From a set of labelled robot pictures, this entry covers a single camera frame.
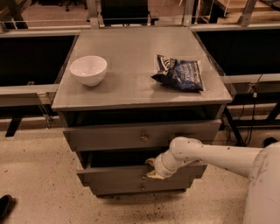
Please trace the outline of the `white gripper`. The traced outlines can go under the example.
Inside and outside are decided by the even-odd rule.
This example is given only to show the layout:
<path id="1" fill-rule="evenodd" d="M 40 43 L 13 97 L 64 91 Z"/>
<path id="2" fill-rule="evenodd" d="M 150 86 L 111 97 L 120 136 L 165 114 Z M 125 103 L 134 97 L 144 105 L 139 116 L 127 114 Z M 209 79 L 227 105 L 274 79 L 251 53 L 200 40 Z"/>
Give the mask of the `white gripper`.
<path id="1" fill-rule="evenodd" d="M 156 156 L 155 159 L 151 157 L 145 160 L 144 163 L 154 167 L 155 170 L 148 172 L 146 177 L 150 179 L 167 179 L 176 173 L 179 168 L 189 165 L 195 160 L 196 157 L 191 154 L 169 149 Z"/>

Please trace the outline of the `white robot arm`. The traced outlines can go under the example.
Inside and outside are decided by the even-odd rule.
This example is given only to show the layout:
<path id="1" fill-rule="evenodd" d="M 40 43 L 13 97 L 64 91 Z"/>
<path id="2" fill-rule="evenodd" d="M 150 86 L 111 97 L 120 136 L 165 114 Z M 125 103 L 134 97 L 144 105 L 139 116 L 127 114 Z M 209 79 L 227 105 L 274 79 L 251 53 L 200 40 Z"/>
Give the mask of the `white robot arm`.
<path id="1" fill-rule="evenodd" d="M 280 224 L 280 143 L 264 148 L 203 144 L 176 137 L 169 149 L 146 160 L 152 179 L 167 179 L 184 166 L 202 161 L 248 179 L 242 224 Z"/>

